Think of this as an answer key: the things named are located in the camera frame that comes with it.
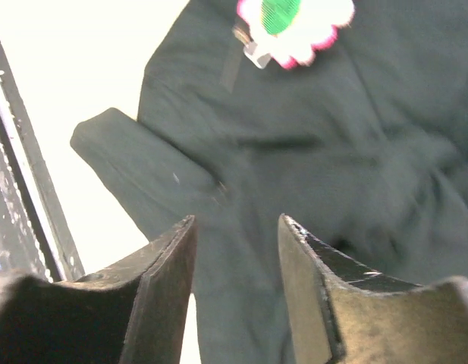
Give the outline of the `pink flower brooch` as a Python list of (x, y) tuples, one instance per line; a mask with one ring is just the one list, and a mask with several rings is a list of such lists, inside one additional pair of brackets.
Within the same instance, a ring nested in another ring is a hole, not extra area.
[(290, 70), (310, 66), (319, 50), (336, 42), (355, 15), (352, 0), (239, 1), (241, 24), (233, 33), (243, 53), (263, 69), (271, 61)]

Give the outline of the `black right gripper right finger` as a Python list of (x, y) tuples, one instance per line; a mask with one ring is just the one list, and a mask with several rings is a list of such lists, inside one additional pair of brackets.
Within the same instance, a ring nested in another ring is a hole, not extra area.
[(383, 274), (287, 215), (278, 255), (298, 363), (468, 363), (468, 278)]

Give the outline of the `black garment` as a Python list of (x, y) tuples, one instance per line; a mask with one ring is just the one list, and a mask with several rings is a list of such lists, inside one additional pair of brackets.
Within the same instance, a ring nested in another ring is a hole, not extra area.
[(310, 67), (234, 87), (233, 1), (191, 1), (150, 58), (136, 118), (77, 125), (74, 151), (153, 239), (199, 226), (204, 363), (294, 360), (278, 217), (418, 284), (468, 276), (468, 1), (358, 1)]

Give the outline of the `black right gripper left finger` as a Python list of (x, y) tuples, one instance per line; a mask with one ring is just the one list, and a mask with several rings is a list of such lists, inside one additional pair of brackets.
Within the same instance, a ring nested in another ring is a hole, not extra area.
[(179, 362), (196, 243), (188, 216), (77, 281), (0, 271), (0, 363)]

